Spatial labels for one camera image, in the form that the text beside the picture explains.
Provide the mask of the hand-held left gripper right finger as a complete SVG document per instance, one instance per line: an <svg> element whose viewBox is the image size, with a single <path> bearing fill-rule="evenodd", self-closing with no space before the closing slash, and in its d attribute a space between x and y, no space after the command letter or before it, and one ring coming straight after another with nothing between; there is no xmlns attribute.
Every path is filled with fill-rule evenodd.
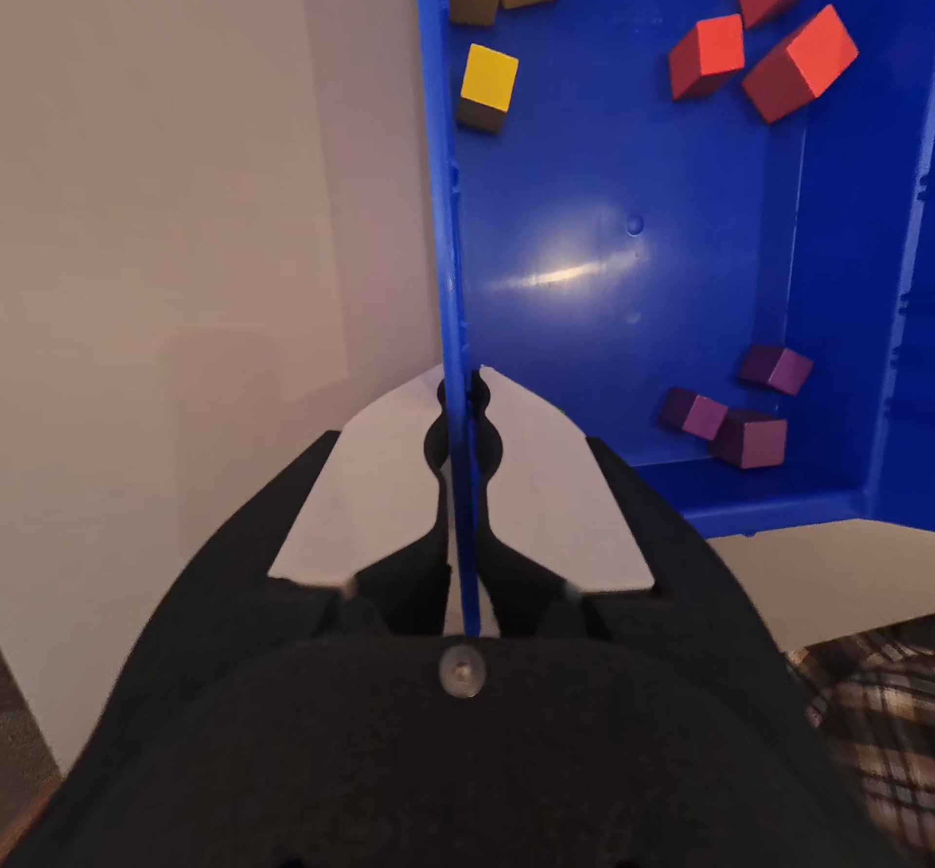
<svg viewBox="0 0 935 868"><path fill-rule="evenodd" d="M475 448L494 540L582 594L650 591L653 573L585 433L496 369L476 375Z"/></svg>

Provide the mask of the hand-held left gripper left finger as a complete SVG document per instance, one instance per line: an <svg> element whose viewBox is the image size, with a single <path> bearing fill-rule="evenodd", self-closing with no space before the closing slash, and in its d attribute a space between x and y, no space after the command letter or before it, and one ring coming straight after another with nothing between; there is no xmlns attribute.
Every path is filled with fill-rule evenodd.
<svg viewBox="0 0 935 868"><path fill-rule="evenodd" d="M448 428L437 365L371 402L328 455L268 576L343 591L410 550L449 565Z"/></svg>

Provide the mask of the blue plastic bin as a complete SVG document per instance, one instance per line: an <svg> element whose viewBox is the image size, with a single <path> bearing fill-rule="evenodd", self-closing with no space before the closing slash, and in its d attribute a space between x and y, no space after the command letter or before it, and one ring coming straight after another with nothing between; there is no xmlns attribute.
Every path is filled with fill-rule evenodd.
<svg viewBox="0 0 935 868"><path fill-rule="evenodd" d="M556 0L487 30L417 0L457 540L475 566L470 376L492 366L607 441L707 537L867 518L933 530L933 0L833 5L859 56L767 125L731 79L672 100L668 55L736 0ZM496 134L455 109L468 50L519 60ZM813 361L742 383L754 344ZM788 421L741 470L662 426L674 386Z"/></svg>

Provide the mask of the purple wooden cube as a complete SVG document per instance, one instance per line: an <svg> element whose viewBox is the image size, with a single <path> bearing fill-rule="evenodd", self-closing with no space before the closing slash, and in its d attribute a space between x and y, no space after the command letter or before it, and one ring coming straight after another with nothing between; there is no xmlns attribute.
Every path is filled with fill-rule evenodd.
<svg viewBox="0 0 935 868"><path fill-rule="evenodd" d="M704 441L716 438L729 413L729 406L684 387L674 386L658 415L659 423Z"/></svg>
<svg viewBox="0 0 935 868"><path fill-rule="evenodd" d="M769 468L785 462L788 421L752 409L730 409L708 453L741 470Z"/></svg>
<svg viewBox="0 0 935 868"><path fill-rule="evenodd" d="M778 344L754 344L738 371L738 380L786 396L796 396L812 373L813 361Z"/></svg>

